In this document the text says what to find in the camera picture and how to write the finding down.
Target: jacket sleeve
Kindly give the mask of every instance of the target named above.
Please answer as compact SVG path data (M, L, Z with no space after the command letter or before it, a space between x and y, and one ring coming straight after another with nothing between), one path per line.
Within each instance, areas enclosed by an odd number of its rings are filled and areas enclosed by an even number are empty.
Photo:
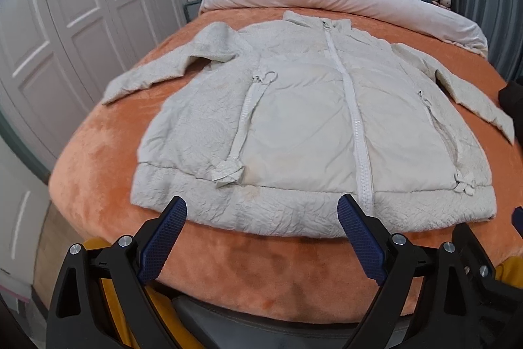
M102 104L150 88L152 84L185 74L198 58L227 62L249 49L248 43L223 22L209 24L194 39L143 66L132 68L109 82Z
M514 144L514 122L472 83L451 73L441 62L430 55L402 43L392 44L392 51L410 65L426 74L433 82L439 81L452 99L496 126Z

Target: jacket pocket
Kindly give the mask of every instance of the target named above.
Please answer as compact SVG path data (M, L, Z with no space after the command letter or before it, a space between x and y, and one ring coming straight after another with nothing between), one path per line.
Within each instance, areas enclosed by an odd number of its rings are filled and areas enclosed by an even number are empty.
M278 74L275 71L267 71L265 69L258 69L254 73L253 82L243 102L240 120L238 122L238 131L236 132L236 136L234 136L229 155L226 160L219 162L211 171L211 179L216 182L216 186L221 187L229 183L234 183L241 178L244 164L240 161L240 152L247 139L250 119L268 86L274 82L277 77Z
M463 149L461 142L452 132L452 129L445 123L445 119L441 113L433 108L432 103L428 98L423 95L422 91L418 92L418 96L422 100L423 105L427 111L430 121L434 126L434 129L438 132L439 136L443 140L443 144L447 149L447 153L456 167L456 173L454 179L456 179L455 192L464 192L468 196L474 195L474 174L472 172L464 173L461 168L461 159L463 155Z

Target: blue gripper pad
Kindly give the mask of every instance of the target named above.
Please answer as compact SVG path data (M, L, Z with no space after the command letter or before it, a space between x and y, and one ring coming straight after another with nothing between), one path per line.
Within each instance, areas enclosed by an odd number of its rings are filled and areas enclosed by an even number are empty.
M385 254L346 196L338 201L338 220L367 277L383 285L387 274L383 269Z
M514 209L514 212L512 213L512 225L523 238L523 209L521 207Z
M187 205L182 198L166 209L170 209L169 213L141 252L138 280L143 284L158 278L187 219Z

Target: gray seat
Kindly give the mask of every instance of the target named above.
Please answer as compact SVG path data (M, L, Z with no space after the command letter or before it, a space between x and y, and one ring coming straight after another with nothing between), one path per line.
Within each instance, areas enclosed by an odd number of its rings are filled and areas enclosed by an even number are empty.
M357 324L276 321L205 304L185 295L173 300L185 328L206 349L342 349ZM387 347L403 340L410 317L396 325Z

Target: zipper pull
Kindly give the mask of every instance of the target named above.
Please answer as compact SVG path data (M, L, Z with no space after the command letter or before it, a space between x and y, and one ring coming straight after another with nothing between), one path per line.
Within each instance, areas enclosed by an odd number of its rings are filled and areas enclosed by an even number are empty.
M255 75L253 76L254 83L261 84L271 84L278 78L278 73L275 71L268 71L263 76Z
M429 108L432 107L432 104L430 103L430 101L423 96L423 92L422 91L418 91L418 96L422 99L422 103L426 107L429 107Z

